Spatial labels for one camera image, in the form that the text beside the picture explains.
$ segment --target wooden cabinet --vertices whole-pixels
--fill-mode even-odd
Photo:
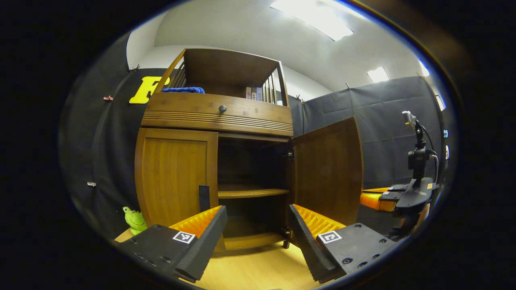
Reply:
[[[231,61],[220,68],[224,57],[255,70],[242,71]],[[161,92],[181,58],[172,86],[209,84],[207,94]],[[136,147],[137,195],[149,226],[197,214],[199,185],[209,186],[211,206],[227,206],[217,250],[295,242],[288,224],[291,203],[343,224],[355,222],[363,165],[354,118],[291,138],[288,102],[277,104],[287,100],[284,84],[281,94],[269,94],[269,102],[240,94],[245,84],[276,87],[267,83],[273,70],[282,82],[278,61],[216,50],[185,50],[169,67],[150,98]],[[221,105],[226,111],[219,111]]]

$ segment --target white wall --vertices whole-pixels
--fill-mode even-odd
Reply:
[[[127,65],[130,69],[138,66],[142,57],[154,47],[156,32],[167,12],[163,12],[134,29],[127,41]]]
[[[138,63],[140,68],[168,68],[168,66],[174,61],[176,56],[185,48],[189,49],[225,49],[223,47],[204,46],[204,45],[167,45],[150,48],[145,53]],[[313,79],[291,69],[283,66],[285,82],[287,86],[287,92],[289,95],[296,96],[300,95],[305,101],[329,94],[328,88],[324,87],[320,83]]]

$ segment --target wooden shelf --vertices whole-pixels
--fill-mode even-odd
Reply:
[[[224,238],[224,244],[226,250],[239,250],[270,245],[283,240],[285,240],[285,238],[280,234],[268,232],[257,235]]]
[[[263,188],[251,184],[219,184],[219,198],[253,198],[277,196],[289,193],[288,189]]]

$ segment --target open cabinet door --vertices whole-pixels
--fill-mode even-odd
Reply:
[[[294,203],[345,225],[356,221],[363,185],[354,117],[291,139]]]

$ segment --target cabinet drawer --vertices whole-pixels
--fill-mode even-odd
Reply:
[[[220,112],[220,106],[226,111]],[[294,135],[289,107],[216,94],[156,92],[141,125]]]

